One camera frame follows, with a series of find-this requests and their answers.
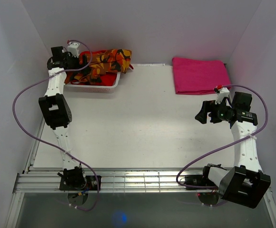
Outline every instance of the pink towel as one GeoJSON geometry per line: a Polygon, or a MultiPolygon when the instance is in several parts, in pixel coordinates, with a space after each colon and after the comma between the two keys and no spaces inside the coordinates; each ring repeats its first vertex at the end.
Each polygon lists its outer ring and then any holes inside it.
{"type": "Polygon", "coordinates": [[[222,61],[199,61],[175,57],[172,62],[176,94],[213,94],[216,86],[230,84],[222,61]]]}

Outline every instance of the gray wall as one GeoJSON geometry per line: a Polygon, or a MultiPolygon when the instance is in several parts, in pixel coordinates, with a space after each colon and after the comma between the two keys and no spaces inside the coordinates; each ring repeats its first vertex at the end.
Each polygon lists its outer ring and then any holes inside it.
{"type": "Polygon", "coordinates": [[[261,0],[22,0],[45,46],[128,48],[133,63],[226,62],[261,0]]]}
{"type": "MultiPolygon", "coordinates": [[[[16,125],[11,111],[13,98],[32,82],[47,77],[49,55],[19,0],[0,0],[0,228],[3,227],[17,172],[22,172],[32,140],[16,125]]],[[[35,133],[41,114],[38,97],[42,85],[26,92],[17,113],[35,133]]]]}
{"type": "MultiPolygon", "coordinates": [[[[268,105],[269,122],[258,136],[257,152],[262,168],[272,178],[276,202],[276,0],[262,1],[227,66],[232,83],[259,91],[268,105]]],[[[252,111],[262,124],[264,109],[257,98],[252,111]]]]}

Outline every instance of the white tabletop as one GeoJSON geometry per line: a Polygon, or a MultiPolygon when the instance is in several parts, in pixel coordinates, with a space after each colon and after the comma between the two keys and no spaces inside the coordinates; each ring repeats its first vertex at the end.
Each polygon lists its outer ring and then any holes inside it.
{"type": "MultiPolygon", "coordinates": [[[[70,92],[64,96],[73,120],[72,154],[93,168],[181,168],[233,141],[227,122],[194,119],[202,102],[216,95],[177,95],[171,66],[136,66],[121,75],[113,94],[70,92]]],[[[41,138],[57,143],[45,125],[41,138]]],[[[208,163],[233,167],[234,148],[212,154],[208,163]]],[[[62,168],[59,150],[39,144],[34,168],[62,168]]]]}

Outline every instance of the basket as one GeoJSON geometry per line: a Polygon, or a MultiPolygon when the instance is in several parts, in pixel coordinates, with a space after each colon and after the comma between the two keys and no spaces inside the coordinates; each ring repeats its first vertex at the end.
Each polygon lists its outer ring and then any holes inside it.
{"type": "Polygon", "coordinates": [[[116,80],[115,80],[115,82],[112,86],[67,84],[67,85],[65,85],[65,88],[67,88],[68,91],[73,91],[73,92],[111,94],[115,91],[115,88],[118,85],[118,82],[119,82],[119,79],[120,79],[120,74],[121,74],[120,72],[117,73],[116,80]]]}

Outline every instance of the white panel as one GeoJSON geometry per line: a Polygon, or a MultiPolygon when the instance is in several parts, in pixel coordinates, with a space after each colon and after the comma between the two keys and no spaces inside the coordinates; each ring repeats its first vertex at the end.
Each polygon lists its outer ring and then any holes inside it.
{"type": "MultiPolygon", "coordinates": [[[[263,170],[271,176],[276,202],[276,0],[263,0],[227,64],[233,83],[249,86],[268,105],[267,128],[257,137],[257,152],[263,170]]],[[[264,109],[254,98],[252,112],[263,124],[264,109]]]]}
{"type": "MultiPolygon", "coordinates": [[[[48,76],[49,55],[19,0],[0,0],[0,228],[11,202],[16,175],[22,172],[32,140],[16,125],[13,98],[32,82],[48,76]]],[[[46,85],[31,89],[19,100],[17,112],[35,133],[41,118],[38,97],[46,85]]]]}
{"type": "Polygon", "coordinates": [[[261,0],[22,0],[49,49],[75,38],[134,63],[227,61],[261,0]]]}
{"type": "MultiPolygon", "coordinates": [[[[194,119],[204,100],[217,95],[177,95],[172,67],[136,66],[121,75],[113,94],[67,92],[73,121],[74,156],[93,168],[182,168],[195,158],[233,142],[227,122],[194,119]]],[[[57,143],[46,125],[43,140],[57,143]]],[[[233,167],[234,148],[195,163],[233,167]]],[[[59,150],[39,144],[34,168],[61,168],[59,150]]]]}

